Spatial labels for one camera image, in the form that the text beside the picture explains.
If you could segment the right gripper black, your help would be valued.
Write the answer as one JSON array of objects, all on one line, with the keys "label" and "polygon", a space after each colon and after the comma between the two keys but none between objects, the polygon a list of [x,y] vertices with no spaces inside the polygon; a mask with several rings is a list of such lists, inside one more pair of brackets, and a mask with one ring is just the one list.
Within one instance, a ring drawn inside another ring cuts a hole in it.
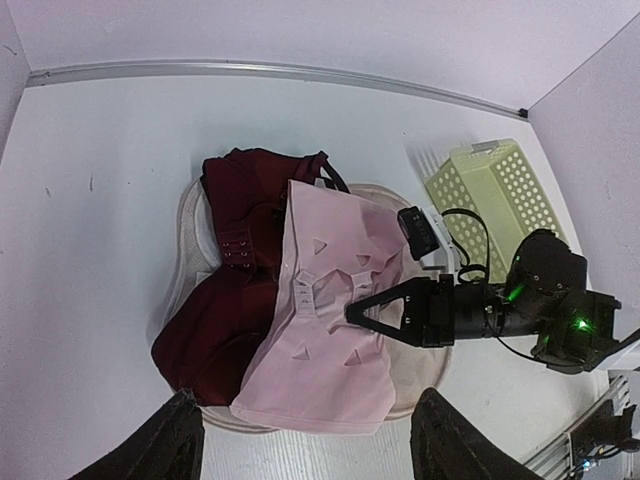
[{"label": "right gripper black", "polygon": [[[414,277],[346,307],[349,324],[411,346],[436,348],[457,340],[533,336],[525,359],[560,373],[589,372],[620,349],[614,337],[619,301],[587,287],[588,262],[549,230],[536,230],[517,248],[506,280],[454,283]],[[399,327],[367,311],[396,300]]]}]

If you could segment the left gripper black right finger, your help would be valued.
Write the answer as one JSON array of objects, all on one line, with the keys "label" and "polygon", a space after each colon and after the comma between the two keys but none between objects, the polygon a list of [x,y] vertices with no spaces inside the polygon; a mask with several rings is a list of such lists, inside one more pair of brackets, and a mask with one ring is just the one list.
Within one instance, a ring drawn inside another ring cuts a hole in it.
[{"label": "left gripper black right finger", "polygon": [[539,477],[497,448],[433,387],[423,391],[411,416],[410,447],[416,479]]}]

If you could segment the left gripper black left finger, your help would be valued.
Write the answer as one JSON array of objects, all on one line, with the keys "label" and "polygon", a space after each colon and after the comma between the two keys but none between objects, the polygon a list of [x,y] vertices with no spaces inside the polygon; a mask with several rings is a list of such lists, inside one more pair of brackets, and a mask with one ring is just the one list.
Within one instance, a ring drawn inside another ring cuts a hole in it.
[{"label": "left gripper black left finger", "polygon": [[120,446],[76,479],[198,479],[205,429],[193,392],[176,392]]}]

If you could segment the floral mesh laundry bag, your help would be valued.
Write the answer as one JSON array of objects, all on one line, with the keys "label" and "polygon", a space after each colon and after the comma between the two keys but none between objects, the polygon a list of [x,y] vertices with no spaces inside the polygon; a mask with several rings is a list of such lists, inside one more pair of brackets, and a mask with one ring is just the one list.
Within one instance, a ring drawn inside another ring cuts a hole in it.
[{"label": "floral mesh laundry bag", "polygon": [[[201,183],[195,180],[187,187],[180,201],[177,267],[164,316],[165,323],[174,317],[195,287],[220,265],[209,204]],[[385,346],[391,357],[390,374],[396,389],[395,404],[385,418],[390,423],[409,417],[423,390],[441,386],[448,374],[453,352],[450,347],[413,348],[389,338],[385,340]],[[234,417],[227,406],[204,407],[202,415],[206,424],[230,432],[265,435],[274,431]]]}]

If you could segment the pink bra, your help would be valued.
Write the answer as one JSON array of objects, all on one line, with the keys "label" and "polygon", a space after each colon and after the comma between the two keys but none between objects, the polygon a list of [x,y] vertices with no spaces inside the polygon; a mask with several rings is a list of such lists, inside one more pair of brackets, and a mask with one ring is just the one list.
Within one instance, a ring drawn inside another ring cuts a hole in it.
[{"label": "pink bra", "polygon": [[290,182],[273,322],[231,414],[273,429],[375,433],[396,399],[391,360],[346,308],[399,282],[404,247],[395,211]]}]

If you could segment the dark red bra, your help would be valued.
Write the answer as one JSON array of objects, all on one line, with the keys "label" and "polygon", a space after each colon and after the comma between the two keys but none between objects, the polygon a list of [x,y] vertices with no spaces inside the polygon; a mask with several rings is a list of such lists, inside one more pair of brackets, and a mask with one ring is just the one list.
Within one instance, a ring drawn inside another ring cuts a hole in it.
[{"label": "dark red bra", "polygon": [[348,187],[318,152],[303,157],[233,149],[202,164],[221,264],[199,283],[158,335],[151,355],[174,390],[199,405],[228,406],[273,318],[288,184]]}]

